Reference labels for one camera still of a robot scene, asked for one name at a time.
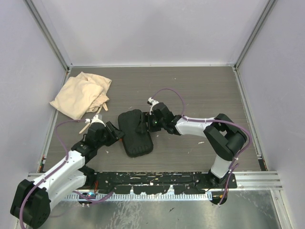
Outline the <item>black plastic tool case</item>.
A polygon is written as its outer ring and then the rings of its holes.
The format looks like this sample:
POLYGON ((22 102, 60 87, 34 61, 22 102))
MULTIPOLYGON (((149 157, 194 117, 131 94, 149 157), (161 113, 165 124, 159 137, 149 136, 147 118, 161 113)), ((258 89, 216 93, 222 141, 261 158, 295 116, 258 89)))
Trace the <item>black plastic tool case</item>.
POLYGON ((141 110, 134 109, 118 116, 119 129, 125 133, 122 143, 129 157, 143 156, 153 151, 153 141, 150 133, 139 134, 135 132, 140 123, 141 114, 141 110))

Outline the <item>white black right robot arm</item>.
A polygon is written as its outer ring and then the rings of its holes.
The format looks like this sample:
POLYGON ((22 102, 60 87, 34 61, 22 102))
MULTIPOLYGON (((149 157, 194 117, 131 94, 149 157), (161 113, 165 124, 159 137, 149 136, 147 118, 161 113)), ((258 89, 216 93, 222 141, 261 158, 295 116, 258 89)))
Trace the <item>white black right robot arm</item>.
POLYGON ((164 103, 149 103, 150 111, 140 115, 136 132, 157 132, 164 129, 172 135, 194 135, 205 137, 216 153, 215 161, 208 172, 209 182, 221 187, 234 161, 251 140, 250 133, 233 123, 228 116, 219 114, 212 118, 190 118, 183 114, 174 115, 164 103))

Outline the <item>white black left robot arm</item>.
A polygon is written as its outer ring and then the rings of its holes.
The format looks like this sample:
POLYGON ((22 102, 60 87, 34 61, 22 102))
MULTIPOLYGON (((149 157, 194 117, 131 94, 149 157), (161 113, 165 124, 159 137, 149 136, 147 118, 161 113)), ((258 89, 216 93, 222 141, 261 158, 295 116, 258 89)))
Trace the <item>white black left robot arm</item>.
POLYGON ((39 228, 64 197, 81 187, 92 188, 96 174, 86 164, 102 146, 111 146, 123 136, 124 132, 111 122, 94 122, 60 162, 32 181, 21 181, 10 209, 11 215, 19 219, 20 227, 39 228))

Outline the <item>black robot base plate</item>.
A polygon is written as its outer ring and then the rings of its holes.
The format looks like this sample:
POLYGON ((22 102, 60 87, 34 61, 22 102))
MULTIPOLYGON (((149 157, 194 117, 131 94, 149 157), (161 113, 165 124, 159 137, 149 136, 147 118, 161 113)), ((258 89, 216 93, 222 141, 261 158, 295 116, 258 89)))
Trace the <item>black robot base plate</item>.
POLYGON ((97 172, 89 176, 83 189, 94 189, 100 194, 147 195, 166 194, 170 188, 174 194, 204 194, 211 189, 237 188, 235 175, 226 175, 217 183, 205 172, 97 172))

